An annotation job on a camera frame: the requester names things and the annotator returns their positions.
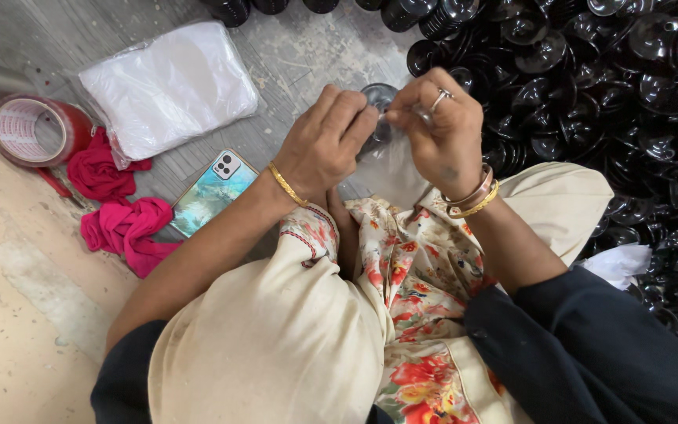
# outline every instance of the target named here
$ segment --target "woman's left hand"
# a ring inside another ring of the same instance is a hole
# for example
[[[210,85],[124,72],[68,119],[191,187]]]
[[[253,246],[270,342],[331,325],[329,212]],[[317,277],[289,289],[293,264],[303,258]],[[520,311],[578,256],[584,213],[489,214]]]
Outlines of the woman's left hand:
[[[329,84],[292,125],[273,164],[300,198],[325,197],[355,172],[355,156],[377,121],[363,93]]]

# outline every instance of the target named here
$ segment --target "red handle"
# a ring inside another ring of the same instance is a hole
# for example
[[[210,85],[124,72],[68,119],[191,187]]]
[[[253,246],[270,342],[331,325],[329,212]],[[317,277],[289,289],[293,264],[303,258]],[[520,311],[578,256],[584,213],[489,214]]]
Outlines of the red handle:
[[[38,172],[38,175],[41,176],[49,186],[52,186],[53,189],[59,193],[61,197],[72,197],[72,192],[67,188],[62,182],[53,176],[49,168],[36,168],[35,172]]]

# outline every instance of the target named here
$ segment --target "plastic bag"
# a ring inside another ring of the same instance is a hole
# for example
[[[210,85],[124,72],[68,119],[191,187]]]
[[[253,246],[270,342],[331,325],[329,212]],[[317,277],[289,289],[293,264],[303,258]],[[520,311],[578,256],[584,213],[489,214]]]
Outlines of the plastic bag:
[[[626,290],[633,281],[632,275],[645,274],[652,253],[650,247],[633,243],[605,250],[576,265],[603,278],[619,290]]]
[[[412,209],[430,183],[417,172],[405,133],[383,123],[379,128],[390,131],[390,141],[368,139],[357,156],[354,180],[391,205]]]
[[[253,115],[258,90],[224,25],[181,26],[77,74],[117,168]]]

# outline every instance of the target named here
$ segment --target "tape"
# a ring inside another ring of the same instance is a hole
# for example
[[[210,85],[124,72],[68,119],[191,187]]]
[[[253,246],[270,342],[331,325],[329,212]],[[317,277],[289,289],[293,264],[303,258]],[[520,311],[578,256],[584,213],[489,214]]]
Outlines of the tape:
[[[46,121],[58,125],[62,132],[51,152],[44,149],[36,133],[36,121],[44,113]],[[0,100],[0,152],[15,164],[41,168],[68,161],[88,147],[92,128],[87,114],[64,102],[29,94]]]

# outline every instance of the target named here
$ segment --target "phone case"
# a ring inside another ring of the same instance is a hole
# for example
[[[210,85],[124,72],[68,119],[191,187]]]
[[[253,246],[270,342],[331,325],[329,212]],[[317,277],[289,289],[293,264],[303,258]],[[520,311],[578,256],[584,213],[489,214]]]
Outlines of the phone case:
[[[231,155],[231,161],[224,163],[223,159],[227,158],[227,154]],[[224,174],[224,169],[228,169],[237,161],[240,162],[240,166],[231,171],[231,176]],[[234,150],[223,150],[208,164],[195,183],[177,199],[172,207],[174,218],[169,224],[185,237],[192,236],[241,195],[255,181],[258,174],[258,171]]]

